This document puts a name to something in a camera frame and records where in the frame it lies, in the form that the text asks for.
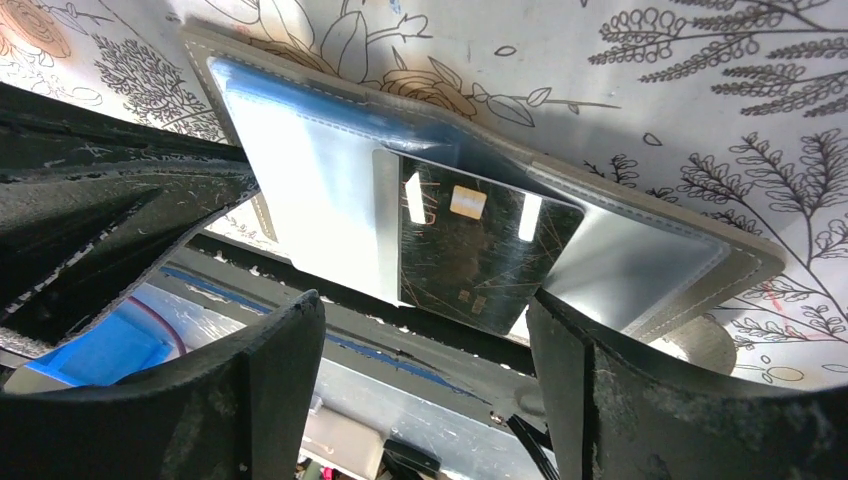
screw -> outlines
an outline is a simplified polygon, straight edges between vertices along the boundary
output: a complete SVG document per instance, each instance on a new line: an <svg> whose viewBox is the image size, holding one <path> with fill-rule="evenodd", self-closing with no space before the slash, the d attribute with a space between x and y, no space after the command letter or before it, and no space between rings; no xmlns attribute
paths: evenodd
<svg viewBox="0 0 848 480"><path fill-rule="evenodd" d="M495 422L495 425L503 425L504 423L503 417L496 414L495 412L489 412L489 418L491 418L492 421Z"/></svg>

wallet stitching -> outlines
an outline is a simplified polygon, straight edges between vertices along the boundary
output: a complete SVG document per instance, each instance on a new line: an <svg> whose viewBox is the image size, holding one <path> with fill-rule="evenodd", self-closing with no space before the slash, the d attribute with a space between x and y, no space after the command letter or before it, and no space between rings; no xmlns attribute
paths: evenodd
<svg viewBox="0 0 848 480"><path fill-rule="evenodd" d="M264 67L262 67L262 66L259 66L259 65L255 65L255 64L249 63L249 62L245 61L244 59L236 58L236 57L234 57L234 56L232 56L232 55L230 55L230 54L228 54L228 53L226 53L226 52L219 52L218 50L215 50L215 49L213 49L213 48L207 47L207 46L205 46L205 45L198 44L198 43L196 43L196 42L194 42L194 41L192 41L192 40L188 40L188 42L189 42L189 43L191 43L192 45L195 45L195 46L197 46L197 47L203 48L203 49L205 49L205 50L207 50L207 51L209 51L209 52L211 52L211 53L220 54L220 55L223 55L224 57L229 58L230 60L236 61L236 62L238 62L238 63L240 63L240 64L243 64L243 65L246 65L246 66L249 66L249 67L253 67L253 68L258 68L258 69L262 70L262 71L263 71L263 72L265 72L265 73L268 73L268 74L274 75L274 76L275 76L275 77L277 77L277 78L280 78L280 79L285 80L285 81L287 81L287 82L291 82L291 83L294 83L294 84L300 85L300 86L305 87L305 88L308 88L308 89L310 89L310 90L314 90L314 91L319 92L319 93L321 93L321 94L329 95L329 96L332 96L332 97L334 97L334 98L338 98L339 100L343 100L343 101L345 101L345 102L353 103L353 104L355 104L355 105L368 106L368 104L369 104L369 102L356 102L356 101L353 101L353 100L351 100L351 99L349 99L349 98L345 98L345 97L342 97L342 96L339 96L339 95L336 95L336 94L333 94L333 93L330 93L330 92L326 92L326 91L321 90L320 88L317 88L317 87L315 87L315 86L307 85L307 84L304 84L304 83L298 82L297 80L293 80L293 79L291 79L291 78L289 78L289 77L286 77L286 76L284 76L284 75L282 75L282 74L280 74L280 73L278 73L278 72L273 72L273 71L268 70L268 69L266 69L266 68L264 68ZM195 65L197 65L197 61L194 59L194 55L192 55L192 60L194 61ZM401 108L401 107L396 107L396 106L394 106L394 105L384 105L384 104L378 104L378 105L379 105L381 108L388 108L388 109L391 109L391 110L396 110L396 111L400 111L400 112L404 112L404 113L409 113L409 114L413 114L413 115L420 115L420 116L422 116L422 117L429 118L429 119L431 119L431 120L435 120L435 121L442 121L441 119L436 118L436 117L431 116L431 115L428 115L428 114L426 114L426 113L421 113L421 112L417 112L417 111L414 111L414 110L408 110L408 109L404 109L404 108ZM218 106L218 108L219 108L219 109L223 107L223 106L222 106L222 105L220 105L220 104L217 104L217 106ZM326 122L326 121L324 121L324 120L321 120L321 119L318 119L318 118L314 118L314 117L311 117L311 116L308 116L308 115L304 115L304 114L302 114L302 113L300 113L300 112L294 112L294 113L295 113L295 115L297 115L297 116L299 116L299 117L301 117L301 118L305 118L305 119L308 119L308 120L314 121L314 122L316 122L316 123L320 123L321 125L325 125L325 126L328 126L328 127L334 128L334 129L339 130L339 131L348 132L348 133L352 133L352 134L354 134L354 135L358 135L358 136L363 137L363 138L368 138L368 139L371 139L371 140L379 141L379 138L378 138L378 137L375 137L375 136L372 136L372 135L366 135L366 134L364 134L364 133L362 133L362 132L357 132L357 131L355 131L355 130L351 130L351 129L348 129L348 128L343 128L343 127L340 127L340 126L338 126L338 125L333 125L333 124L327 123L327 122ZM493 148L494 148L494 149L496 149L496 150L498 149L498 146L497 146L497 145L495 145L494 143L492 143L492 142L491 142L491 141L489 141L489 140L486 140L485 138L481 138L481 137L479 137L479 135L477 135L476 133L471 132L471 131L469 131L469 130L466 130L465 128L463 128L462 126L459 126L459 125L457 125L456 127L457 127L457 128L459 128L460 130L462 130L464 133L466 133L466 134L470 135L471 137L475 138L476 140L481 141L481 142L485 143L486 145L488 145L488 146L490 146L490 147L493 147ZM539 176L541 176L541 175L540 175L539 173L537 173L537 172L531 172L531 171L528 171L528 173L532 173L532 174L535 174L535 175L539 175ZM602 196L600 196L600 195L598 195L598 194L596 194L596 193L594 193L594 192L582 192L582 191L579 191L579 190L577 190L577 189L575 189L575 188L573 188L573 187L570 187L570 186L568 186L567 188L568 188L568 190L570 190L570 191L571 191L571 192L573 192L573 193L577 193L577 194L581 194L581 195L587 195L587 196L589 196L589 197L593 198L593 199L594 199L594 200L596 200L596 201L599 201L599 202L601 202L601 203L603 203L603 204L605 204L605 205L607 205L607 206L609 206L609 207L615 208L616 210L622 210L622 211L625 211L625 212L627 212L628 214L630 214L631 216L638 217L638 218L642 218L642 219L645 219L645 220L649 220L649 221L651 221L651 222L653 222L653 223L662 224L662 225L664 225L664 226L665 226L665 227L667 227L667 228L671 228L671 229L676 230L676 231L678 231L678 232L681 232L681 233L683 233L683 234L685 234L685 235L687 235L687 236L695 237L695 238L698 238L698 239L702 239L702 240L705 240L705 241L707 241L707 242L711 242L711 243L713 243L713 244L720 243L720 242L716 242L713 238L711 238L711 237L709 237L709 236L702 235L702 234L700 234L700 233L698 233L698 232L696 232L696 231L694 231L694 230L687 229L687 228L685 228L685 227L681 227L681 226L680 226L680 224L678 224L678 223L671 223L671 222L665 221L665 220L663 220L662 218L659 218L659 217L656 217L656 216L650 216L650 217L648 217L648 216L646 216L646 214L644 214L644 213L642 213L642 212L640 212L640 211L632 210L632 209L630 209L630 208L628 208L628 207L624 207L624 206L621 206L621 205L619 205L619 204L613 203L613 202L611 202L611 201L607 200L606 198L604 198L604 197L602 197Z"/></svg>
<svg viewBox="0 0 848 480"><path fill-rule="evenodd" d="M231 55L231 54L229 54L229 53L227 53L227 52L220 52L220 51L218 51L218 50L215 50L214 48L210 48L210 47L208 47L208 46L206 46L206 45L199 44L199 43L197 43L197 42L195 42L195 41L193 41L193 40L187 40L187 41L188 41L190 44L192 44L192 45L194 45L194 46L196 46L196 47L199 47L199 48L201 48L201 49L203 49L203 50L206 50L207 52L215 53L215 54L219 54L219 55L223 55L224 57L229 58L229 59L231 59L231 60L233 60L233 61L236 61L236 62L238 62L238 63L241 63L241 64L243 64L243 65L250 66L250 67L253 67L253 68L258 68L258 69L262 70L263 72L266 72L266 73L268 73L268 74L271 74L271 75L273 75L273 76L275 76L275 77L277 77L277 78L280 78L280 79L285 80L285 81L287 81L287 82L295 83L295 84L297 84L297 85L300 85L300 86L302 86L302 87L308 88L308 89L310 89L310 90L314 90L314 91L319 92L319 93L321 93L321 94L324 94L324 95L330 95L330 96L332 96L332 97L334 97L334 98L337 98L337 99L339 99L339 100L343 100L343 101L345 101L345 102L350 102L350 103L355 104L355 105L367 106L367 105L370 103L370 102L367 102L367 101L366 101L366 102L356 102L356 101L351 100L351 99L349 99L349 98L345 98L345 97L342 97L342 96L340 96L340 95L336 95L336 94L333 94L333 93L330 93L330 92L327 92L327 91L321 90L320 88L317 88L317 87L315 87L315 86L313 86L313 85L307 85L307 84L304 84L304 83L299 82L299 81L297 81L297 80L291 79L291 78L289 78L289 77L286 77L285 75L280 74L279 72L271 71L271 70L269 70L269 69L267 69L267 68L264 68L264 67L262 67L262 66L260 66L260 65L256 65L256 64L249 63L249 62L245 61L244 59L236 58L236 57L234 57L233 55ZM195 66L197 67L197 69L198 69L198 70L200 70L200 65L198 64L197 59L194 57L194 54L191 52L191 49L189 49L189 55L191 56L192 62L195 64ZM201 78L200 80L201 80L203 83L205 83L205 84L207 85L207 87L209 87L209 83L206 81L206 79ZM215 103L219 110L223 108L223 107L222 107L222 105L221 105L219 102L217 102L217 99L210 98L210 99L209 99L209 101L210 101L210 102L212 102L212 103ZM436 117L431 116L431 115L428 115L428 114L426 114L426 113L422 113L422 112L418 112L418 111L414 111L414 110L409 110L409 109L404 109L404 108L397 107L397 106L394 106L394 105L379 104L379 106L380 106L381 108L388 108L388 109L390 109L390 110L396 110L396 111L400 111L400 112L404 112L404 113L409 113L409 114L413 114L413 115L419 115L419 116L422 116L422 117L425 117L425 118L429 118L429 119L431 119L431 120L435 120L435 121L442 121L441 119L436 118ZM295 112L295 114L297 114L298 116L300 116L300 117L302 117L302 118L309 118L308 116L304 116L303 114L301 114L301 113L299 113L299 112ZM317 122L319 122L319 123L321 123L321 124L323 124L323 125L326 125L326 126L329 126L329 127L335 128L335 129L340 130L340 131L347 131L347 132L349 132L349 133L352 133L352 134L358 135L358 136L360 136L360 137L365 137L365 138L370 138L370 139L372 139L372 140L377 140L376 138L374 138L374 137L372 137L372 136L365 135L365 134L362 134L362 133L360 133L360 132L356 132L356 131L352 131L352 130L348 130L348 129L342 129L342 128L340 128L340 127L339 127L339 126L337 126L337 125L331 125L331 124L328 124L328 123L326 123L326 122L324 122L324 121L321 121L321 120L318 120L318 119L314 119L314 118L309 118L309 119L310 119L310 120L313 120L313 121L317 121ZM233 131L235 131L235 126L234 126L234 125L232 125L232 123L230 123L230 126L232 127ZM480 142L482 142L482 143L484 143L484 144L486 144L486 145L488 145L488 146L490 146L490 147L493 147L495 150L497 150L497 149L498 149L498 146L497 146L497 145L495 145L494 143L492 143L491 141L489 141L489 140L487 140L487 139L485 139L485 138L481 138L481 137L480 137L477 133L472 132L472 131L469 131L469 130L465 129L463 126L461 126L461 125L455 125L455 127L459 128L462 132L466 133L467 135L471 136L472 138L476 139L477 141L480 141ZM541 173L539 173L539 172L534 172L534 171L530 171L530 170L528 170L528 171L527 171L527 173L529 173L529 174L531 174L531 175L536 175L536 176L539 176L539 177L546 178L547 180L552 181L553 183L555 183L555 184L557 184L557 185L559 185L559 186L561 186L561 187L565 188L566 190L571 191L572 193L576 193L576 194L580 194L580 195L587 195L587 196L589 196L589 197L593 198L595 201L598 201L598 202L600 202L600 203L603 203L604 205L606 205L606 206L608 206L608 207L612 207L612 208L614 208L614 209L616 209L616 210L622 210L622 211L625 211L625 212L629 213L631 216L635 216L635 217L638 217L638 218L641 218L641 219L644 219L644 220L649 220L649 221L651 221L652 223L662 224L662 225L664 225L664 226L666 226L666 227L668 227L668 228L674 229L674 230L676 230L676 231L678 231L678 232L681 232L681 233L683 233L683 234L685 234L685 235L687 235L687 236L695 237L695 238L698 238L698 239L701 239L701 240L705 240L705 241L707 241L708 243L712 243L712 244L716 244L716 243L725 243L725 242L717 242L716 240L714 240L713 238L711 238L711 237L709 237L709 236L705 236L705 235L702 235L702 234L697 233L696 231L693 231L693 230L689 230L689 229L683 228L683 227L681 227L679 224L671 223L671 222L665 221L665 220L663 220L663 219L661 219L661 218L659 218L659 217L656 217L656 216L646 216L646 214L645 214L645 213L643 213L643 212L636 211L636 210L632 210L632 209L630 209L630 208L624 207L624 206L622 206L622 205L620 205L620 204L617 204L617 203L615 203L615 202L612 202L612 201L610 201L610 200L607 200L606 198L601 197L600 195L597 195L597 194L595 194L595 193L593 193L593 192L582 192L582 191L579 191L578 189L576 189L576 188L574 188L574 187L572 187L572 186L570 186L570 185L566 185L566 184L565 184L565 183L563 183L561 180L558 180L558 179L556 179L556 178L553 178L553 177L550 177L550 176L546 176L546 175L542 175L542 174L541 174ZM684 311L682 311L682 312L678 313L677 315L675 315L675 316L673 316L672 318L670 318L670 319L666 320L666 321L665 321L665 322L663 322L662 324L657 325L656 327L654 327L653 329L651 329L651 330L649 330L648 332L644 333L644 334L643 334L643 335L641 335L640 337L644 338L645 336L650 335L650 334L652 334L652 333L656 332L656 331L657 331L657 330L659 330L659 329L662 329L663 327L667 326L668 324L675 322L676 320L678 320L678 319L679 319L680 317L682 317L683 315L685 315L685 314L687 314L688 312L690 312L690 311L694 310L695 308L699 307L700 305L704 304L705 302L709 301L710 299L715 298L715 297L717 297L718 295L721 295L721 293L722 293L722 292L725 292L726 290L733 288L733 287L734 287L734 286L736 286L737 284L739 284L739 283L741 283L741 282L744 282L744 281L746 281L747 279L751 278L752 276L754 276L754 275L755 275L755 274L756 274L756 273L760 270L760 268L762 268L762 266L763 266L763 261L762 261L761 259L759 259L756 255L754 255L754 254L752 254L752 253L750 253L750 252L746 252L746 251L744 251L744 250L742 250L742 249L740 249L740 248L736 248L736 247L731 247L731 248L732 248L732 249L734 249L734 250L736 250L736 251L738 251L738 252L740 252L740 253L742 253L742 254L744 254L744 255L746 255L746 256L748 256L749 258L754 259L754 261L755 261L756 265L755 265L755 266L754 266L754 267L753 267L753 268L752 268L752 269L748 272L748 274L747 274L747 275L745 275L745 276L743 276L743 277L738 278L736 281L734 281L734 282L730 283L729 285L725 285L724 287L722 287L722 288L720 288L720 289L718 289L718 290L715 290L715 291L714 291L711 295L708 295L708 296L704 297L704 298L703 298L703 299L701 299L701 301L699 301L698 303L693 304L692 306L690 306L690 307L689 307L689 308L687 308L686 310L684 310ZM716 263L716 258L717 258L717 257L718 257L718 255L715 255L715 256L713 257L713 259L711 259L711 260L710 260L710 261L709 261L709 262L708 262L708 263L707 263L707 264L706 264L706 265L705 265L705 266L704 266L704 267L703 267L703 268L702 268L702 269L698 272L698 274L699 274L699 277L700 277L700 278L703 278L703 274L705 273L705 271L706 271L706 270L708 270L709 268L712 268L713 266L717 265L717 263Z"/></svg>
<svg viewBox="0 0 848 480"><path fill-rule="evenodd" d="M539 172L528 172L528 173L530 173L531 175L536 175L536 176L539 176L539 177L546 178L547 180L549 180L549 181L551 181L551 182L553 182L553 183L557 184L558 186L560 186L561 188L563 188L563 189L565 189L565 190L569 190L569 191L572 191L572 192L576 192L576 189L575 189L574 187L571 187L570 185L565 184L564 182L562 182L561 180L559 180L559 179L557 179L557 178L555 178L555 177L553 177L553 176L545 175L545 174L542 174L542 173L539 173ZM603 199L603 201L605 201L605 202L607 203L607 205L609 205L609 206L617 207L617 208L623 208L623 207L621 207L621 206L619 206L619 205L612 204L612 202L610 202L610 201L608 201L608 200L606 200L606 199ZM650 335L650 334L652 334L652 333L656 332L657 330L660 330L661 328L663 328L663 327L667 326L668 324L670 324L670 323L673 323L673 322L677 321L680 317L682 317L682 316L686 315L687 313L691 312L692 310L694 310L694 309L698 308L698 306L700 306L700 305L704 304L705 302L709 301L711 298L715 298L715 297L717 297L717 296L721 295L721 293L722 293L722 292L724 292L724 291L726 291L726 290L728 290L728 289L730 289L730 288L733 288L735 285L737 285L737 284L739 284L739 283L741 283L741 282L744 282L745 280L747 280L747 279L751 278L751 277L752 277L752 276L754 276L754 275L755 275L755 274L756 274L756 273L760 270L760 268L763 266L763 261L762 261L762 260L760 260L759 258L757 258L757 256L756 256L756 255L754 255L754 254L752 254L752 253L750 253L750 252L746 252L746 251L744 251L744 250L742 250L742 249L740 249L740 248L736 248L736 247L731 247L731 248L732 248L733 250L736 250L737 252L740 252L740 253L742 253L742 254L744 254L744 255L748 256L749 258L752 258L752 259L754 260L754 262L756 263L756 265L755 265L755 266L754 266L754 267L753 267L753 268L752 268L752 269L748 272L748 274L747 274L747 275L745 275L744 277L740 277L740 278L738 278L735 282L733 282L733 283L731 283L731 284L729 284L729 285L725 285L724 287L722 287L722 288L720 288L720 289L718 289L718 290L715 290L715 291L713 292L713 294L712 294L712 295L708 295L708 296L704 297L704 298L703 298L701 301L699 301L698 303L693 304L692 306L690 306L690 307L689 307L689 308L687 308L686 310L684 310L684 311L682 311L682 312L678 313L677 315L675 315L675 316L671 317L670 319L666 320L665 322L663 322L663 323L661 323L661 324L657 325L656 327L654 327L654 328L652 328L651 330L649 330L649 331L645 332L644 334L640 335L639 337L640 337L640 338L644 338L644 337L646 337L646 336L648 336L648 335ZM705 265L705 266L704 266L704 267L703 267L703 268L702 268L702 269L698 272L698 276L699 276L699 278L703 278L703 274L704 274L704 272L705 272L708 268L710 268L712 265L715 265L715 264L716 264L714 259L713 259L713 260L711 260L709 263L707 263L707 265Z"/></svg>
<svg viewBox="0 0 848 480"><path fill-rule="evenodd" d="M253 212L256 213L256 217L259 219L259 223L261 224L262 229L265 230L265 235L271 234L273 231L273 229L271 228L271 222L268 222L265 219L265 213L263 211L264 209L262 208L262 205L260 205L259 202L253 202L253 207Z"/></svg>
<svg viewBox="0 0 848 480"><path fill-rule="evenodd" d="M214 51L215 51L215 50L212 50L211 48L209 48L209 47L207 47L207 46L205 46L205 45L201 45L201 44L199 44L199 43L197 43L197 42L194 42L194 41L192 41L192 40L188 40L188 42L189 42L190 44L192 44L192 45L196 46L196 47L200 47L200 48L201 48L201 49L203 49L203 50L207 50L207 51L209 51L209 52L214 52ZM194 64L195 70L196 70L197 72L201 72L201 71L202 71L202 69L200 68L200 63L199 63L199 62L197 61L197 59L194 57L194 52L192 52L190 48L188 49L188 56L189 56L189 57L191 57L191 63L193 63L193 64ZM214 109L216 110L216 113L220 112L221 110L224 110L224 111L226 112L226 108L224 107L224 105L222 105L222 104L221 104L221 102L219 102L219 101L218 101L218 96L217 96L217 95L215 95L215 89L213 88L213 86L212 86L212 85L210 85L210 84L209 84L209 82L207 82L207 81L206 81L206 78L205 78L203 75L199 75L199 80L200 80L200 83L202 83L204 86L206 86L206 89L207 89L207 90L211 90L211 91L212 91L212 94L211 94L211 95L207 94L207 95L206 95L206 97L208 98L209 103L211 103L211 104L212 104L212 106L213 106L213 107L215 107ZM230 120L229 115L223 115L223 117L224 117L223 119L219 119L219 120L221 120L221 121L223 121L224 123L226 123L226 124L227 124L227 127L228 127L228 129L230 130L230 132L229 132L229 133L230 133L231 135L235 135L236 137L238 137L238 135L236 134L236 126L235 126L235 124L234 124L234 123Z"/></svg>

wallet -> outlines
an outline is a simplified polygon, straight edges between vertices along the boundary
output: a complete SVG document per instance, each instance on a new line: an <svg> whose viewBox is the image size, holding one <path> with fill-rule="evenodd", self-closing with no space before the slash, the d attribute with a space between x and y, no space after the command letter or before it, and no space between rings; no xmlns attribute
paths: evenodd
<svg viewBox="0 0 848 480"><path fill-rule="evenodd" d="M765 239L436 105L201 27L182 36L307 273L501 335L543 288L651 342L784 268Z"/></svg>

black metal card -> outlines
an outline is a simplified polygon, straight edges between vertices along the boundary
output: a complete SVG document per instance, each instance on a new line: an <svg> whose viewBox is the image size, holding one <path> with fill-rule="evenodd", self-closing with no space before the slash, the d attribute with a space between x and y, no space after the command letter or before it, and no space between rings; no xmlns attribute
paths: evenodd
<svg viewBox="0 0 848 480"><path fill-rule="evenodd" d="M401 158L402 301L509 332L583 219L574 205Z"/></svg>

floral wallpaper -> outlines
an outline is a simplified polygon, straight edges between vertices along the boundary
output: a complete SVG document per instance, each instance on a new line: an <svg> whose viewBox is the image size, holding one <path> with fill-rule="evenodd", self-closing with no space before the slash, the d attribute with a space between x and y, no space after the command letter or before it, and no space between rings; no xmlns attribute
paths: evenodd
<svg viewBox="0 0 848 480"><path fill-rule="evenodd" d="M711 313L733 374L848 383L848 4L0 0L0 81L224 141L188 19L776 242L786 271ZM284 254L249 205L210 228Z"/></svg>

